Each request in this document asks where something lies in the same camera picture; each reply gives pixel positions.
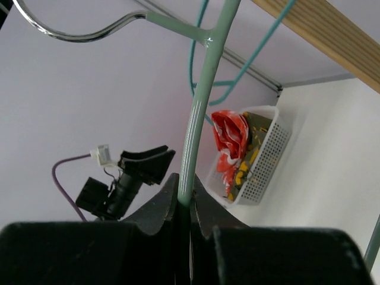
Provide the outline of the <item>red white trousers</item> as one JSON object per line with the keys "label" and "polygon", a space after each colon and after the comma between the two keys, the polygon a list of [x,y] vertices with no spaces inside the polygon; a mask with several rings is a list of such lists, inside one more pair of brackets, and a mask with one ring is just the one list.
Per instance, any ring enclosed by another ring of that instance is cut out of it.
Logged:
{"label": "red white trousers", "polygon": [[216,171],[222,174],[222,183],[229,194],[235,171],[246,152],[249,126],[241,113],[220,110],[211,114],[213,134],[219,152]]}

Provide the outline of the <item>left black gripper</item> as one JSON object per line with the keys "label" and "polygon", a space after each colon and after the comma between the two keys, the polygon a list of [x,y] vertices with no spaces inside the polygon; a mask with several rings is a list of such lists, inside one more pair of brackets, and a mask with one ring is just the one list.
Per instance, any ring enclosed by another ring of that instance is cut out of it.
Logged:
{"label": "left black gripper", "polygon": [[162,145],[142,152],[122,152],[119,166],[124,166],[124,160],[140,162],[139,168],[125,167],[116,181],[108,202],[108,215],[111,219],[119,220],[126,214],[142,184],[161,184],[176,154],[175,150],[168,149],[167,145]]}

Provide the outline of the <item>teal plastic hanger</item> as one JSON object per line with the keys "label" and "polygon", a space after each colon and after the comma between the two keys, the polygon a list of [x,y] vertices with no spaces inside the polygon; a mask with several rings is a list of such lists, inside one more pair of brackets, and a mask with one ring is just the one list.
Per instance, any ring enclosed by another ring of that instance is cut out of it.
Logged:
{"label": "teal plastic hanger", "polygon": [[[215,106],[223,103],[229,96],[229,94],[232,92],[232,90],[236,87],[237,83],[242,78],[243,74],[248,70],[249,66],[253,61],[258,57],[259,53],[263,50],[264,46],[267,44],[269,39],[272,37],[278,26],[280,25],[281,21],[286,17],[286,15],[290,12],[291,8],[295,4],[295,0],[288,1],[285,7],[281,10],[278,18],[273,22],[269,30],[266,32],[265,36],[261,39],[258,46],[253,51],[252,55],[246,60],[243,67],[240,69],[239,73],[235,77],[234,80],[229,81],[213,81],[212,87],[214,86],[227,86],[227,90],[223,93],[223,95],[210,103],[210,106]],[[195,89],[198,85],[198,83],[195,83],[193,81],[193,64],[194,64],[194,54],[195,54],[195,45],[196,41],[193,40],[191,42],[191,46],[189,48],[189,56],[188,56],[188,83],[189,87],[191,89],[191,94],[194,97],[195,96]]]}

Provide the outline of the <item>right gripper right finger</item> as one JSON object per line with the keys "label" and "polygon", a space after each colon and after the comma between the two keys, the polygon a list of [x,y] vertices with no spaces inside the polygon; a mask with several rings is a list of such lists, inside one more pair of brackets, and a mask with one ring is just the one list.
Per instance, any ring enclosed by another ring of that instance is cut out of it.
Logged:
{"label": "right gripper right finger", "polygon": [[194,180],[193,284],[373,284],[359,248],[344,231],[250,227]]}

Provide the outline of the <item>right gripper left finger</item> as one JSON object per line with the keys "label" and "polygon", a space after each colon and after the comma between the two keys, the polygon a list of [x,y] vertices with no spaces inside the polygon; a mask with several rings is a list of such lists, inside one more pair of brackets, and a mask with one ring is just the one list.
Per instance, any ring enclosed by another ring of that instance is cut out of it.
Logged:
{"label": "right gripper left finger", "polygon": [[179,176],[122,221],[17,222],[1,230],[2,284],[173,284]]}

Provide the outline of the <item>camouflage trousers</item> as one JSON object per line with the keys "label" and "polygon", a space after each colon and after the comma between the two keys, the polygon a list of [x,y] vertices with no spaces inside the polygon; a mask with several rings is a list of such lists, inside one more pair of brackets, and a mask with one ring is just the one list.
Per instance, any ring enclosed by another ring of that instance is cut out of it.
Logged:
{"label": "camouflage trousers", "polygon": [[248,174],[251,172],[251,167],[258,156],[259,150],[272,123],[271,119],[250,112],[243,112],[243,117],[249,126],[248,145],[243,159],[238,163],[238,166],[235,167],[232,184],[227,194],[229,201],[234,201],[237,198],[243,184],[248,179]]}

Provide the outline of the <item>mint green hanger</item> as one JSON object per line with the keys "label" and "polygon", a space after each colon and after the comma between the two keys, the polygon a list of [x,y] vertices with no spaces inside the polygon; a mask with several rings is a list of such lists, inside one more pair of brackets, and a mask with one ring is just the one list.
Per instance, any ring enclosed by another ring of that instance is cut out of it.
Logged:
{"label": "mint green hanger", "polygon": [[124,15],[105,28],[89,34],[69,34],[55,30],[42,23],[29,10],[24,1],[14,1],[13,4],[31,26],[47,36],[65,42],[94,42],[116,33],[135,20],[143,19],[195,40],[206,48],[200,80],[192,101],[179,177],[178,202],[181,206],[188,208],[193,193],[198,149],[211,89],[224,51],[226,39],[238,11],[240,1],[225,1],[217,19],[216,26],[209,30],[184,23],[183,21],[154,11],[134,11]]}

